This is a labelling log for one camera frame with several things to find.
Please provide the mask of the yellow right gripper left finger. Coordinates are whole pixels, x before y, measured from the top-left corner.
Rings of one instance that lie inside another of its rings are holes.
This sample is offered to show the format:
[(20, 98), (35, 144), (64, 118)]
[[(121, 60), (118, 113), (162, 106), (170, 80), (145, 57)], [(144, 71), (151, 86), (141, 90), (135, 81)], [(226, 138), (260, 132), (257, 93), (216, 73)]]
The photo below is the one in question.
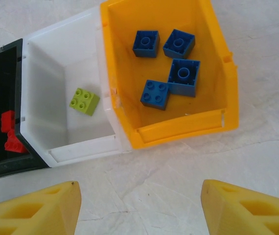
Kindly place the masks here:
[(0, 202), (0, 235), (74, 235), (81, 200), (67, 181)]

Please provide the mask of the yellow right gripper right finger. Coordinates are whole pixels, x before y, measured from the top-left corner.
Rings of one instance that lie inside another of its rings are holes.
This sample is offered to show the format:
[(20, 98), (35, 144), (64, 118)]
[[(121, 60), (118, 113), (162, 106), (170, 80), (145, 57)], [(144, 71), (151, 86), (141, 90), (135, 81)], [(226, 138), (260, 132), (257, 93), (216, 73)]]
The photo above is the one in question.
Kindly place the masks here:
[(204, 180), (201, 204), (209, 235), (279, 235), (279, 198)]

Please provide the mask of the red lego brick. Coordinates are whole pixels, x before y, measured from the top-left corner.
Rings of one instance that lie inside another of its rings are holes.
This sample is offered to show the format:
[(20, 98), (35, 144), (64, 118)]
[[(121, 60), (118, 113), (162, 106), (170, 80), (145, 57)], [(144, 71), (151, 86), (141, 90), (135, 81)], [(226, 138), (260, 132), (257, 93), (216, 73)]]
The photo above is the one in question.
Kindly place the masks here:
[(4, 148), (6, 151), (16, 152), (16, 153), (27, 153), (28, 150), (24, 147), (24, 145), (19, 141), (19, 139), (15, 136), (14, 129), (11, 129), (7, 133), (8, 139), (4, 144)]
[(6, 111), (1, 115), (1, 132), (8, 133), (15, 128), (15, 112), (12, 110)]

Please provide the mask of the green lego brick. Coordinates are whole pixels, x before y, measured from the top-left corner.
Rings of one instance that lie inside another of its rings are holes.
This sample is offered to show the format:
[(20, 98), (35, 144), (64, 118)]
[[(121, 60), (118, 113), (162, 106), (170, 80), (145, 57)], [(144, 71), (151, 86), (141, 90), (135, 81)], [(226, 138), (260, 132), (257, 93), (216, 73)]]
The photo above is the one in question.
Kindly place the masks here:
[(100, 101), (100, 97), (96, 94), (77, 88), (69, 106), (83, 114), (92, 116)]

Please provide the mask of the blue lego brick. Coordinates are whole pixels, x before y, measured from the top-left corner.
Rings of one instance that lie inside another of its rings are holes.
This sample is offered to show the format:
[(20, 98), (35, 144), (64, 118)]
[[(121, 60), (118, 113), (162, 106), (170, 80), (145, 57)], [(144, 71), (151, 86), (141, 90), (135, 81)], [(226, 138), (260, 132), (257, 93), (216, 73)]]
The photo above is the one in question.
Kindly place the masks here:
[(169, 95), (170, 91), (167, 83), (147, 80), (140, 101), (144, 106), (164, 111)]
[(167, 80), (170, 93), (196, 97), (199, 68), (198, 60), (173, 59)]
[(138, 30), (133, 44), (136, 57), (156, 58), (160, 43), (157, 30)]
[(187, 59), (195, 46), (195, 35), (174, 29), (163, 46), (165, 56)]

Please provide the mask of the white plastic bin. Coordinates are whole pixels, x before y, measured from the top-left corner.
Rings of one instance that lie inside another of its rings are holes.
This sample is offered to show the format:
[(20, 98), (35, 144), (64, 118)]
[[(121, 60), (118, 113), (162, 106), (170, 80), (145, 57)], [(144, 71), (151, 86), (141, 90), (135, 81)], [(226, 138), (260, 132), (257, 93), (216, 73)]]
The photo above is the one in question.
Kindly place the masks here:
[[(50, 167), (132, 147), (113, 110), (100, 8), (23, 39), (21, 134)], [(77, 88), (100, 97), (92, 116), (69, 106)]]

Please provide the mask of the yellow plastic bin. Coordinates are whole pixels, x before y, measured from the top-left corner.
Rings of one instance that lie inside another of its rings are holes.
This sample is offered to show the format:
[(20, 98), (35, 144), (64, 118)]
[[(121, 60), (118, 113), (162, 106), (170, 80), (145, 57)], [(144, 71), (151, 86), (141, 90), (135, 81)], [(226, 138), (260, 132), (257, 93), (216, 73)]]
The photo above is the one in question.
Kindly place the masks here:
[[(210, 0), (107, 0), (100, 12), (112, 105), (134, 149), (238, 127), (237, 67)], [(196, 97), (172, 95), (164, 111), (145, 107), (146, 81), (166, 82), (172, 60), (162, 49), (136, 57), (136, 32), (156, 30), (163, 45), (174, 29), (196, 38)]]

